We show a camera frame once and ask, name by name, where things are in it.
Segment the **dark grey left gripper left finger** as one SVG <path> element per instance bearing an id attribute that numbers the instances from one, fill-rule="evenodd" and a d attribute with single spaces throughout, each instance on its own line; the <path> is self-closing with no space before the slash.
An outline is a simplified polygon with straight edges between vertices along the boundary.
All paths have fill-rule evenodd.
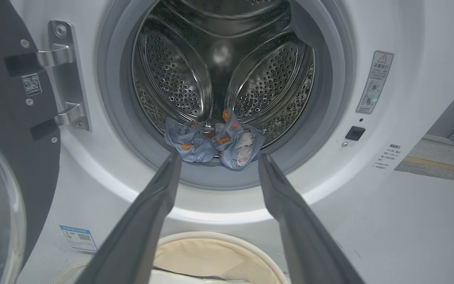
<path id="1" fill-rule="evenodd" d="M 75 284 L 149 284 L 159 236 L 175 204 L 182 159 L 171 153 Z"/>

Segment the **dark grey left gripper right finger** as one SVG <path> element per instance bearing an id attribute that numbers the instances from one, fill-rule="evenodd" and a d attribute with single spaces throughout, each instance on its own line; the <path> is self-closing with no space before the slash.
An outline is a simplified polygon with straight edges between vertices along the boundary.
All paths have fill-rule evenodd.
<path id="1" fill-rule="evenodd" d="M 279 223 L 292 284 L 365 284 L 269 155 L 259 156 L 258 174 L 265 207 Z"/>

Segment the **blue patterned garment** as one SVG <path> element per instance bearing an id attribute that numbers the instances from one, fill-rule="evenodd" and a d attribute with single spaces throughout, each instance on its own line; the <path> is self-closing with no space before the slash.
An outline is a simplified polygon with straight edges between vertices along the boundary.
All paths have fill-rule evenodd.
<path id="1" fill-rule="evenodd" d="M 217 156 L 225 167 L 239 171 L 259 155 L 266 137 L 257 128 L 241 123 L 229 108 L 222 118 L 224 121 L 214 126 L 212 137 L 206 136 L 197 121 L 180 124 L 166 118 L 164 140 L 186 162 L 208 163 Z"/>

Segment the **cream canvas laundry basket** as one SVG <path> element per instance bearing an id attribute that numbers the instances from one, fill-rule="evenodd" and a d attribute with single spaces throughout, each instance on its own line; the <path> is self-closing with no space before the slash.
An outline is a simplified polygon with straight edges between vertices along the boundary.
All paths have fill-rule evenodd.
<path id="1" fill-rule="evenodd" d="M 153 269 L 251 284 L 291 284 L 288 274 L 257 246 L 216 232 L 183 232 L 159 240 Z"/>

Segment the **perforated steel washer drum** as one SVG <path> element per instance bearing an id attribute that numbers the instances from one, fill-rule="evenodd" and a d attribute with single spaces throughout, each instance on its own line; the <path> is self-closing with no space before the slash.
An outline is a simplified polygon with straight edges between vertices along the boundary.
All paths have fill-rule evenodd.
<path id="1" fill-rule="evenodd" d="M 231 109 L 283 137 L 307 105 L 315 51 L 291 27 L 289 0 L 157 0 L 140 25 L 133 79 L 140 107 L 164 133 L 167 117 L 207 132 Z"/>

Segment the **silver metal door hinge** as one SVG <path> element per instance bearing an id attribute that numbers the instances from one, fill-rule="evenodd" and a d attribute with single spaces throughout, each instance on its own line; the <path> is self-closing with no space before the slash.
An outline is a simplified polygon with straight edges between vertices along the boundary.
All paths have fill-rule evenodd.
<path id="1" fill-rule="evenodd" d="M 82 76 L 78 40 L 70 22 L 48 22 L 48 49 L 36 52 L 39 66 L 50 69 L 49 78 L 56 88 L 59 126 L 90 131 L 89 111 Z"/>

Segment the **white front-load washing machine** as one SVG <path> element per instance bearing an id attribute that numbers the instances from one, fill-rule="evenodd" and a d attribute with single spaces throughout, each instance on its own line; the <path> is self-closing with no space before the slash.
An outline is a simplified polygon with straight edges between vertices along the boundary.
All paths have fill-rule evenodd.
<path id="1" fill-rule="evenodd" d="M 45 20 L 74 25 L 90 131 L 61 130 L 58 189 L 51 213 L 90 230 L 99 245 L 155 173 L 121 140 L 104 105 L 98 55 L 116 0 L 11 0 L 32 35 Z M 353 18 L 351 95 L 335 131 L 306 164 L 285 173 L 326 226 L 346 219 L 367 189 L 395 169 L 454 98 L 454 0 L 346 0 Z M 394 54 L 373 112 L 355 112 L 375 51 Z M 352 126 L 366 129 L 346 140 Z"/>

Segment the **blue energy label sticker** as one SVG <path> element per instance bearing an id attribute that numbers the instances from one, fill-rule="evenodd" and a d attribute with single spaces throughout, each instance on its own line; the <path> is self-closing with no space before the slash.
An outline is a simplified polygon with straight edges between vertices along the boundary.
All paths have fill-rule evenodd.
<path id="1" fill-rule="evenodd" d="M 65 225 L 60 225 L 59 227 L 72 249 L 90 253 L 98 251 L 90 230 L 72 228 Z"/>

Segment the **grey warning sticker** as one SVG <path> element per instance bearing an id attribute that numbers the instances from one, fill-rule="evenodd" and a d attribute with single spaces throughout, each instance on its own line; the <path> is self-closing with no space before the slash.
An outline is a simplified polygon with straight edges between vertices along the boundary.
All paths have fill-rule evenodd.
<path id="1" fill-rule="evenodd" d="M 389 75 L 393 58 L 393 53 L 379 50 L 374 52 L 367 81 L 355 112 L 361 114 L 373 112 Z"/>

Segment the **small QR code sticker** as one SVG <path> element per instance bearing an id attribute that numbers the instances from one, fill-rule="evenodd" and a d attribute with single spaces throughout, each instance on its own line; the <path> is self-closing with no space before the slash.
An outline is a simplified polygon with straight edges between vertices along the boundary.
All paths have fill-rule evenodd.
<path id="1" fill-rule="evenodd" d="M 37 73 L 24 75 L 21 77 L 21 80 L 27 96 L 33 96 L 43 92 L 40 85 L 39 75 Z"/>

